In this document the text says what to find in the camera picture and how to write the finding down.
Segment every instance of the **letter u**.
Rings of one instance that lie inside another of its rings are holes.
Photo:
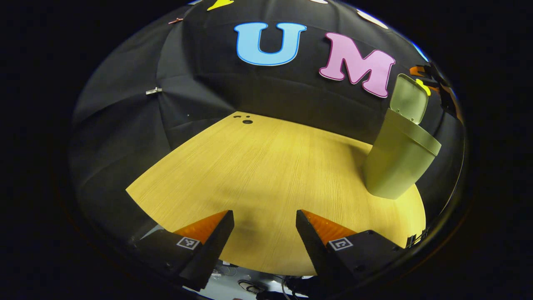
[[[237,56],[243,61],[258,66],[279,66],[293,60],[298,54],[300,32],[307,27],[297,23],[278,23],[276,27],[283,30],[281,49],[275,53],[266,53],[259,48],[261,31],[268,27],[263,22],[244,23],[235,26],[237,35]]]

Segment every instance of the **wooden table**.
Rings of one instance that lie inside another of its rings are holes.
[[[401,247],[425,227],[415,185],[396,200],[367,192],[361,165],[371,147],[235,112],[169,153],[126,190],[171,232],[231,209],[235,227],[220,259],[262,272],[314,275],[295,226],[298,209],[356,232],[372,229]]]

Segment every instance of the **green trash can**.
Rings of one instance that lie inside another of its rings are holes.
[[[440,143],[418,126],[426,107],[426,91],[409,76],[398,75],[385,121],[362,167],[370,194],[397,199],[439,154]]]

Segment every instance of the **letter m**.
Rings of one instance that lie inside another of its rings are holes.
[[[326,37],[331,40],[332,46],[328,64],[320,69],[320,75],[333,80],[343,80],[344,73],[341,69],[344,62],[352,84],[358,83],[370,72],[368,80],[362,84],[363,89],[381,98],[388,96],[387,83],[392,65],[396,63],[394,58],[380,50],[374,50],[363,58],[351,38],[338,33],[326,33]]]

